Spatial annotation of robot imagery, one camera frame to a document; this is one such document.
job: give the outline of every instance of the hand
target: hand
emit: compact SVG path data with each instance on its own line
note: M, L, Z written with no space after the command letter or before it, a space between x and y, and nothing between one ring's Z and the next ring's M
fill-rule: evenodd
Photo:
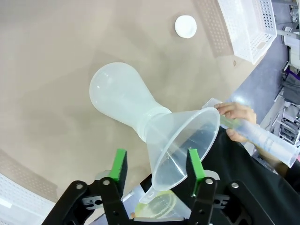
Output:
M220 115L224 115L226 118L235 119L241 118L248 120L249 122L256 124L256 114L253 109L249 106L241 105L237 102L221 103L214 106ZM226 130L227 135L232 141L235 142L247 142L248 140L239 135L236 131L232 129Z

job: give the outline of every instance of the plastic crate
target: plastic crate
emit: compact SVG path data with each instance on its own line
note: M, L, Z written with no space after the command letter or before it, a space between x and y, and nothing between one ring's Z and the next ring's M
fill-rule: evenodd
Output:
M0 225L41 225L54 205L0 174Z
M271 0L218 0L234 55L255 64L277 36Z

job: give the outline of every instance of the white bottle cap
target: white bottle cap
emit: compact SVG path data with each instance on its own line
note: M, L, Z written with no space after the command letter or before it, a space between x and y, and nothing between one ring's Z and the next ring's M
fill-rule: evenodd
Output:
M197 31L196 20L190 15L181 15L175 22L176 33L182 38L191 38Z

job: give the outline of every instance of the table surface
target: table surface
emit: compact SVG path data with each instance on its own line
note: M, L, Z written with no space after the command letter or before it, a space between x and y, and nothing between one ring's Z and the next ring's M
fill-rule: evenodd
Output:
M0 149L54 184L58 197L72 181L91 183L110 169L117 148L128 150L125 192L150 174L146 144L90 102L90 80L103 65L133 66L172 112L228 99L256 67L233 55L217 0L2 5ZM180 15L197 22L191 39L175 33Z

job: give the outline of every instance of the screw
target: screw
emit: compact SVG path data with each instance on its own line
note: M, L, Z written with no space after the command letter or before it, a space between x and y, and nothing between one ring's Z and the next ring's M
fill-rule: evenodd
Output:
M237 183L232 183L232 184L231 184L231 187L233 187L233 188L238 188L239 185L238 185Z
M205 180L205 183L207 184L213 184L214 182L212 181L212 179L208 178Z
M110 183L109 180L103 181L103 184L104 184L104 185L109 185L109 183Z
M76 185L76 188L77 188L77 189L81 189L81 188L83 188L83 185L82 185L82 184L77 184L77 185Z

